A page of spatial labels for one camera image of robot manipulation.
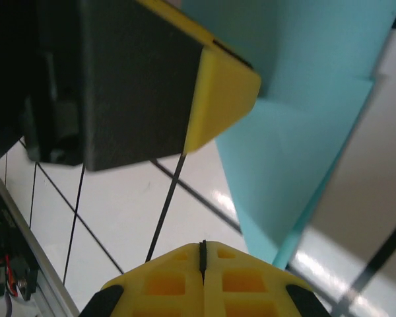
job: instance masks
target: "white tile floor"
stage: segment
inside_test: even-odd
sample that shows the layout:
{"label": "white tile floor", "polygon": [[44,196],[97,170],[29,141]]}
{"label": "white tile floor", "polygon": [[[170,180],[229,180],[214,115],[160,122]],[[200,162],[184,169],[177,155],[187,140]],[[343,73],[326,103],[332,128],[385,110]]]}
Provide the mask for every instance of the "white tile floor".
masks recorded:
{"label": "white tile floor", "polygon": [[[323,302],[335,313],[335,304],[396,227],[396,31],[391,33],[376,78],[364,118],[291,259],[294,269],[329,297]],[[169,173],[177,161],[178,157],[159,160]],[[32,231],[63,278],[81,168],[43,168],[70,205],[37,168]],[[29,223],[34,164],[26,159],[21,144],[9,151],[7,168],[5,158],[0,160],[0,176],[6,178]],[[180,179],[208,204],[177,185],[154,257],[202,239],[246,251],[235,227],[208,208],[237,223],[214,142],[186,158]],[[128,271],[144,262],[170,182],[149,162],[85,173],[78,209],[84,223],[76,222],[65,281],[80,310],[95,291],[119,274],[117,266]],[[396,253],[361,291],[343,316],[396,316]]]}

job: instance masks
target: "cyan sheet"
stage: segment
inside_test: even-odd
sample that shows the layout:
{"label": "cyan sheet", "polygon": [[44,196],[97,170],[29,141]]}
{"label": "cyan sheet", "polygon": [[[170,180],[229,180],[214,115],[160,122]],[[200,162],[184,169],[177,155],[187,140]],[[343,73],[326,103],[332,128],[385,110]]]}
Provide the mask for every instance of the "cyan sheet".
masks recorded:
{"label": "cyan sheet", "polygon": [[254,110],[217,145],[250,253],[284,267],[370,93],[396,0],[183,0],[182,9],[263,77]]}

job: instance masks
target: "yellow corner piece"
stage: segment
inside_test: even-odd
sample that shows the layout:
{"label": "yellow corner piece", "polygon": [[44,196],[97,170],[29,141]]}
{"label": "yellow corner piece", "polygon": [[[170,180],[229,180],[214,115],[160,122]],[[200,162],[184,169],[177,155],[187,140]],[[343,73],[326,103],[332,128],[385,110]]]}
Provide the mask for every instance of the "yellow corner piece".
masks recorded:
{"label": "yellow corner piece", "polygon": [[251,111],[260,85],[260,76],[246,64],[204,47],[183,152],[199,149]]}
{"label": "yellow corner piece", "polygon": [[202,317],[199,245],[187,244],[103,286],[123,286],[112,317]]}
{"label": "yellow corner piece", "polygon": [[205,317],[301,317],[286,286],[306,282],[219,242],[207,243]]}
{"label": "yellow corner piece", "polygon": [[301,317],[286,286],[303,280],[219,242],[188,244],[111,280],[124,289],[112,317]]}

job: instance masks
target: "square hole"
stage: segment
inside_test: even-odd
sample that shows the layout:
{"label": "square hole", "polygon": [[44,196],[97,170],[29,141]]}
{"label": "square hole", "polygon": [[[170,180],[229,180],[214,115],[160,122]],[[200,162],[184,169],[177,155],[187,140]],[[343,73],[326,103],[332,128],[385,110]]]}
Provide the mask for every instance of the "square hole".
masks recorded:
{"label": "square hole", "polygon": [[182,314],[178,311],[169,311],[169,312],[144,312],[144,311],[138,311],[138,312],[133,312],[133,317],[181,317]]}
{"label": "square hole", "polygon": [[177,272],[152,273],[145,283],[146,295],[184,295],[185,276]]}
{"label": "square hole", "polygon": [[279,317],[272,302],[257,300],[224,301],[226,317]]}
{"label": "square hole", "polygon": [[174,259],[176,261],[186,261],[187,260],[187,253],[186,252],[182,252],[182,253],[176,254],[174,256]]}
{"label": "square hole", "polygon": [[255,269],[229,269],[223,273],[224,292],[267,292],[261,272]]}
{"label": "square hole", "polygon": [[217,256],[220,259],[234,259],[236,257],[235,253],[222,248],[217,249]]}

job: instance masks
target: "metal frame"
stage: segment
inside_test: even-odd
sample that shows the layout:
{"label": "metal frame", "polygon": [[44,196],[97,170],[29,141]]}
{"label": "metal frame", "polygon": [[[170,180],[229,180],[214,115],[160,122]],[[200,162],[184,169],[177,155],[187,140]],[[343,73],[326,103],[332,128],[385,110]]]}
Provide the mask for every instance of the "metal frame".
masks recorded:
{"label": "metal frame", "polygon": [[58,274],[42,250],[34,234],[29,229],[28,224],[26,223],[24,217],[20,213],[18,207],[16,206],[1,179],[0,195],[9,208],[16,225],[25,237],[26,242],[31,248],[32,253],[34,253],[38,265],[40,266],[40,271],[38,272],[37,290],[34,294],[32,294],[32,296],[38,308],[40,309],[42,316],[78,316],[79,310],[77,306],[67,292],[67,289],[63,286]]}

